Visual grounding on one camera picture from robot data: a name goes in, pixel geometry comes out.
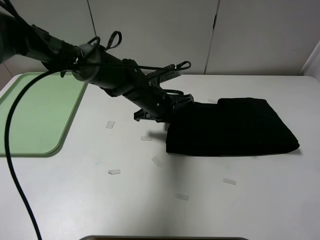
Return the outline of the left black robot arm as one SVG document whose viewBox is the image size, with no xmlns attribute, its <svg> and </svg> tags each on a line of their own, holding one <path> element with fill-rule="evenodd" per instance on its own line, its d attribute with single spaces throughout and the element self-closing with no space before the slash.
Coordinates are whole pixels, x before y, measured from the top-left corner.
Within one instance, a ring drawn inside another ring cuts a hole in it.
<svg viewBox="0 0 320 240">
<path fill-rule="evenodd" d="M 95 41 L 75 46 L 35 25 L 0 14 L 1 62 L 21 55 L 42 62 L 50 72 L 70 71 L 78 81 L 95 85 L 110 97 L 123 96 L 140 107 L 134 113 L 136 121 L 169 123 L 179 109 L 194 102 L 191 94 L 160 87 L 161 77 L 178 76 L 178 71 L 184 69 L 183 62 L 151 67 L 152 72 L 144 74 L 144 66 L 132 59 L 118 59 L 107 53 L 98 37 Z"/>
</svg>

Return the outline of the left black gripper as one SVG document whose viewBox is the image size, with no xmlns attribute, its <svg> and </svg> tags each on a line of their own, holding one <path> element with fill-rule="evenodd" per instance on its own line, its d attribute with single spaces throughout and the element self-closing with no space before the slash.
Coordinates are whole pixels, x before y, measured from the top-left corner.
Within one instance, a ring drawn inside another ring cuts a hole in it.
<svg viewBox="0 0 320 240">
<path fill-rule="evenodd" d="M 133 101 L 140 110 L 133 114 L 137 122 L 141 120 L 155 121 L 157 123 L 170 123 L 178 110 L 188 104 L 194 103 L 191 94 L 177 94 L 177 91 L 161 92 L 139 97 Z"/>
</svg>

